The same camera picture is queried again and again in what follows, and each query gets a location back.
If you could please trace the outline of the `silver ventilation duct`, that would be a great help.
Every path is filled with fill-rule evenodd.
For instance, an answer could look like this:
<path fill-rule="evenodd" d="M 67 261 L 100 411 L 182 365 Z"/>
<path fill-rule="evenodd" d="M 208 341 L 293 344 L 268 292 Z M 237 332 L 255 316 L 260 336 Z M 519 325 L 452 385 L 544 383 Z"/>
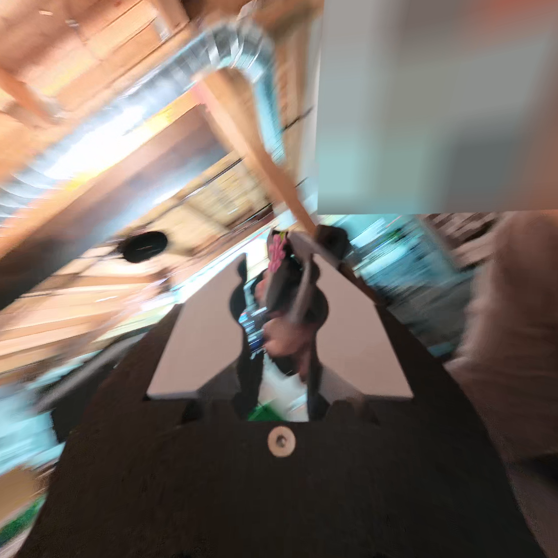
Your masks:
<path fill-rule="evenodd" d="M 202 78 L 218 70 L 239 71 L 252 88 L 258 126 L 275 163 L 285 161 L 283 127 L 275 86 L 275 44 L 253 21 L 225 19 L 197 34 L 177 53 L 99 108 L 22 170 L 1 182 L 1 228 L 18 210 L 45 199 L 56 185 L 85 171 L 80 155 L 108 146 L 167 108 Z"/>

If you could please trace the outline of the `pink lego stem piece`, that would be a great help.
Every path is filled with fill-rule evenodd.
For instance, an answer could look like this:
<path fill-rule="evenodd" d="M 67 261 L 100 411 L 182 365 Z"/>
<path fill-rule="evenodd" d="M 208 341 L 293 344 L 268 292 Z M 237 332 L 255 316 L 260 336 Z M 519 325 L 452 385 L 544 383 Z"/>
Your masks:
<path fill-rule="evenodd" d="M 270 232 L 267 238 L 268 270 L 270 274 L 278 271 L 286 257 L 287 241 L 282 241 L 280 233 Z"/>

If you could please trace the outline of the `person's torso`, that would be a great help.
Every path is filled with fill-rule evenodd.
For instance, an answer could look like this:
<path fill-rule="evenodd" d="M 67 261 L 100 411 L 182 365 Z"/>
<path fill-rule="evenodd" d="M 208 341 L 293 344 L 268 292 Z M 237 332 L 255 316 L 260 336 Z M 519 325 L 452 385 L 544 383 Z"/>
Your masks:
<path fill-rule="evenodd" d="M 557 557 L 557 211 L 510 213 L 446 365 L 483 420 L 528 526 Z"/>

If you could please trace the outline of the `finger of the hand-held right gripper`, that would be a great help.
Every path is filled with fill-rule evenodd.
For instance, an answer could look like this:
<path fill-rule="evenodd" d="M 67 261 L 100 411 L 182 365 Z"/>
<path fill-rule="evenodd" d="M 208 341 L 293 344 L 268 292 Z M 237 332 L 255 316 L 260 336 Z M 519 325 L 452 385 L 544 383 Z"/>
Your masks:
<path fill-rule="evenodd" d="M 320 270 L 314 261 L 303 262 L 301 281 L 291 303 L 291 324 L 301 325 L 310 309 Z"/>
<path fill-rule="evenodd" d="M 319 255 L 336 271 L 340 271 L 349 252 L 349 238 L 345 230 L 316 230 L 313 236 L 292 230 L 288 240 L 297 258 L 305 260 Z"/>

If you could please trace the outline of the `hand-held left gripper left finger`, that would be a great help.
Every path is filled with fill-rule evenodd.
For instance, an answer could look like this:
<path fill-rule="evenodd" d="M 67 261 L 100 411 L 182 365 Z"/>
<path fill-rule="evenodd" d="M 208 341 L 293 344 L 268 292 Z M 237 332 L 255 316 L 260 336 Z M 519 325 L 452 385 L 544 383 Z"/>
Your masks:
<path fill-rule="evenodd" d="M 247 255 L 241 253 L 182 306 L 146 391 L 149 401 L 228 402 L 248 414 Z"/>

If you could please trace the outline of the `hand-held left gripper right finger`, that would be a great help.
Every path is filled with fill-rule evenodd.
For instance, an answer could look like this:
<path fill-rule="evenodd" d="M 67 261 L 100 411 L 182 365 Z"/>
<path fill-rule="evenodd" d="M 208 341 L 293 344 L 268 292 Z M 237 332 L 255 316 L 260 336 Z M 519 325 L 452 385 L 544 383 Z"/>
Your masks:
<path fill-rule="evenodd" d="M 311 342 L 309 421 L 335 402 L 409 402 L 414 398 L 373 301 L 320 255 L 310 257 L 315 294 L 324 304 Z"/>

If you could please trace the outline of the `person's right hand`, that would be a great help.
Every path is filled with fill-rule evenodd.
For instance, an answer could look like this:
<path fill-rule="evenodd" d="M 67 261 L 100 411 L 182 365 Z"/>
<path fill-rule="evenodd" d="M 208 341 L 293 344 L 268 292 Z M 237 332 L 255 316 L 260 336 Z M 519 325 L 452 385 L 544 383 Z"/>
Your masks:
<path fill-rule="evenodd" d="M 318 322 L 293 323 L 284 312 L 275 311 L 263 326 L 264 348 L 271 358 L 289 358 L 303 383 L 316 364 Z"/>

